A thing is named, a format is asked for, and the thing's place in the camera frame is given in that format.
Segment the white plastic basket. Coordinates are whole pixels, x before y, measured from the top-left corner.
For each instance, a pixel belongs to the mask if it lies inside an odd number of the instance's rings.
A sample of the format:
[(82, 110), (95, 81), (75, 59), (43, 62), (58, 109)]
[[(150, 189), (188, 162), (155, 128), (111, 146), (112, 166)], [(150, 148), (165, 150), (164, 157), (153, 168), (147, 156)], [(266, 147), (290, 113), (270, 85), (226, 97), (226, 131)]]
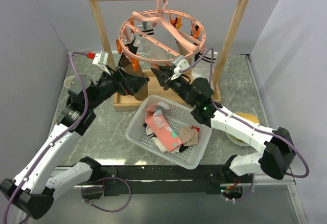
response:
[[(126, 130), (126, 138), (143, 149), (186, 169), (202, 159), (212, 129), (197, 123), (191, 109), (166, 98), (150, 95), (141, 104)], [(199, 128), (198, 144), (177, 152), (182, 145), (181, 127)]]

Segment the pink round clip hanger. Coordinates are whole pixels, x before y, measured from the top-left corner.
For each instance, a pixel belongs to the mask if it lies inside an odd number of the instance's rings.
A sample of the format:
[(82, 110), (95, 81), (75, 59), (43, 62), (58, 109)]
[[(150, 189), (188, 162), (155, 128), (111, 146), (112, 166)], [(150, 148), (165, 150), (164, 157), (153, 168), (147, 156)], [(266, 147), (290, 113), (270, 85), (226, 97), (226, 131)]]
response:
[[(156, 7), (143, 12), (132, 12), (131, 16), (123, 22), (116, 40), (117, 51), (124, 54), (133, 69), (138, 69), (140, 62), (153, 65), (168, 65), (173, 58), (179, 56), (176, 41), (189, 52), (185, 57), (195, 56), (205, 49), (206, 31), (200, 21), (184, 12), (168, 9), (168, 0), (156, 0)], [(137, 28), (142, 22), (153, 24), (154, 36), (151, 37)], [(191, 36), (191, 22), (200, 27), (199, 39)], [(167, 60), (147, 59), (142, 51), (139, 35), (148, 38), (155, 45), (162, 48), (168, 55)]]

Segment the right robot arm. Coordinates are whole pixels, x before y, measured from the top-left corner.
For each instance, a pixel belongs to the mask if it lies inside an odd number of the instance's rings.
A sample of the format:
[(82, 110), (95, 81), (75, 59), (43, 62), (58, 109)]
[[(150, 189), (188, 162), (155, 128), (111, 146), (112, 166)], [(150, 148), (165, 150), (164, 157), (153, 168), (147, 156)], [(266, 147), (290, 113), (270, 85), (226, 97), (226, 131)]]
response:
[(228, 182), (235, 182), (245, 174), (263, 172), (282, 180), (295, 158), (290, 133), (283, 127), (272, 129), (251, 122), (231, 112), (211, 99), (214, 91), (205, 78), (187, 81), (185, 75), (172, 80), (173, 71), (168, 66), (151, 70), (165, 90), (171, 89), (187, 105), (193, 107), (191, 115), (200, 124), (221, 130), (251, 146), (255, 153), (233, 155), (223, 170)]

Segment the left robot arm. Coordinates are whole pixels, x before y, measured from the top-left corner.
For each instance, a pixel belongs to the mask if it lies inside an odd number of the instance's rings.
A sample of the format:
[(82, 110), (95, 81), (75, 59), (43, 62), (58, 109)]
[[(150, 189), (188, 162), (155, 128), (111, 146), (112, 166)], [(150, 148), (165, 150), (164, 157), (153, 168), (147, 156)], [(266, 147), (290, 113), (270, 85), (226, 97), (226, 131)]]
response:
[(9, 204), (40, 219), (55, 199), (73, 186), (96, 184), (101, 178), (101, 164), (88, 156), (57, 176), (51, 174), (90, 127), (96, 118), (95, 108), (116, 93), (133, 96), (148, 82), (148, 77), (131, 75), (121, 68), (103, 71), (97, 82), (87, 75), (76, 76), (68, 89), (67, 105), (42, 148), (14, 179), (1, 182), (1, 193)]

